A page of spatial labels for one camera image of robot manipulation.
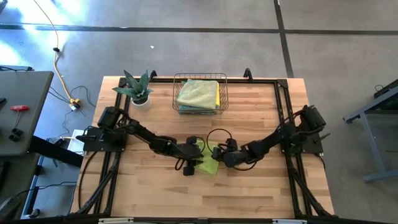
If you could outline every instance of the white pot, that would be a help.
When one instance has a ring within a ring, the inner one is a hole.
[[[131,100],[132,105],[139,111],[147,111],[152,107],[152,100],[150,99],[150,97],[148,96],[148,100],[141,104],[141,105],[137,105],[133,102],[133,100]]]

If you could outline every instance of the potted plant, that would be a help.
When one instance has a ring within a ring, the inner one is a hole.
[[[153,90],[147,88],[149,83],[148,70],[146,73],[141,75],[139,82],[137,82],[137,80],[135,80],[126,70],[124,70],[124,75],[126,76],[129,88],[115,87],[113,90],[130,96],[131,103],[137,108],[137,110],[149,110],[152,106],[152,100],[149,98],[149,94],[152,93]]]

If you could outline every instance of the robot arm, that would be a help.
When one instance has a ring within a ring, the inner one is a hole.
[[[124,119],[124,124],[117,126],[120,116]],[[129,117],[122,109],[109,106],[106,107],[98,121],[100,136],[90,136],[89,134],[77,136],[83,141],[98,141],[107,144],[119,144],[126,134],[134,135],[149,145],[149,148],[156,154],[170,156],[176,159],[188,161],[188,169],[184,168],[184,175],[193,175],[193,166],[200,161],[197,159],[203,157],[201,149],[195,144],[197,137],[187,138],[183,144],[177,144],[177,140],[168,136],[157,136],[143,127],[138,121]]]
[[[215,147],[212,158],[224,162],[226,167],[234,167],[242,163],[253,164],[264,158],[270,148],[282,142],[286,142],[289,146],[287,153],[292,153],[300,149],[308,136],[319,133],[326,125],[314,106],[304,106],[302,110],[294,114],[293,119],[298,115],[301,119],[298,127],[292,121],[282,123],[266,138],[249,142],[241,146],[240,150],[234,139],[227,139],[227,148],[223,149],[220,145]]]

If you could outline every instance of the succulent plant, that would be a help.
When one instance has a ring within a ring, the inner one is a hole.
[[[153,90],[147,88],[149,83],[148,70],[141,75],[139,82],[126,70],[124,70],[124,75],[126,76],[129,88],[115,87],[113,88],[114,91],[130,96],[133,101],[146,99],[153,92]]]

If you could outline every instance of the butcher block tabletop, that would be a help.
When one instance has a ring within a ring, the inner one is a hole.
[[[119,79],[104,77],[93,119],[94,126],[105,107],[114,106],[116,92],[112,88],[118,85]],[[293,112],[296,112],[308,104],[304,80],[289,78],[287,81]],[[173,137],[178,143],[185,142],[189,136],[206,138],[211,130],[223,128],[232,134],[238,145],[243,145],[265,138],[279,124],[274,87],[270,84],[229,83],[229,107],[223,114],[217,115],[179,115],[172,108],[173,83],[150,83],[149,88],[154,91],[150,94],[152,108],[149,111],[137,111],[131,105],[130,117],[149,131]],[[283,92],[280,92],[286,109]],[[216,131],[211,134],[209,142],[225,142],[227,137],[228,134]],[[89,155],[91,153],[85,156],[81,171]],[[81,204],[88,200],[98,186],[103,157],[104,152],[99,152],[88,164],[81,184]],[[303,154],[302,159],[308,188],[325,210],[333,213],[320,158]],[[249,171],[227,169],[220,163],[216,176],[196,171],[195,175],[187,177],[183,176],[182,170],[174,170],[176,161],[175,158],[153,153],[146,143],[129,136],[126,150],[121,156],[111,216],[294,218],[286,161],[279,145],[273,147]],[[107,194],[108,187],[104,191],[101,211]],[[298,190],[297,194],[304,212],[301,191]],[[77,198],[76,190],[71,212],[78,210]]]

